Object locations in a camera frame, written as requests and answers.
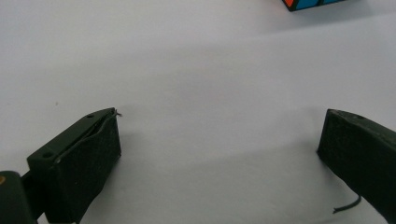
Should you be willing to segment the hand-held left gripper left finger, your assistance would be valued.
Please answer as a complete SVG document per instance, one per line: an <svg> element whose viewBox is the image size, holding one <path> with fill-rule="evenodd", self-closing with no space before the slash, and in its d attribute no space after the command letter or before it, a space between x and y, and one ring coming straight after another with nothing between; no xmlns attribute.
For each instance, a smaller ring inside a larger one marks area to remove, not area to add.
<svg viewBox="0 0 396 224"><path fill-rule="evenodd" d="M120 158L117 110L93 112L27 158L50 223L79 223Z"/></svg>

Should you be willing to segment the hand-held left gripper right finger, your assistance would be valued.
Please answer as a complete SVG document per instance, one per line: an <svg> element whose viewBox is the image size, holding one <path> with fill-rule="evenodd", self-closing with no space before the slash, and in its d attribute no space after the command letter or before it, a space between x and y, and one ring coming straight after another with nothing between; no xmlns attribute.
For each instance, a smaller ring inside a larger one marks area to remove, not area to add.
<svg viewBox="0 0 396 224"><path fill-rule="evenodd" d="M388 224L396 224L396 132L365 117L329 109L318 156Z"/></svg>

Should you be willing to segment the multicoloured puzzle cube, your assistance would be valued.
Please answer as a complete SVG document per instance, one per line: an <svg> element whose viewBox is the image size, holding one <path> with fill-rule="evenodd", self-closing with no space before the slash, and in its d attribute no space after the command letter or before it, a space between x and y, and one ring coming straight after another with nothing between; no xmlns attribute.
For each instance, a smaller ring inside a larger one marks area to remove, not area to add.
<svg viewBox="0 0 396 224"><path fill-rule="evenodd" d="M308 9L311 7L321 7L329 4L343 2L345 0L281 0L286 6L287 10L297 11L302 9Z"/></svg>

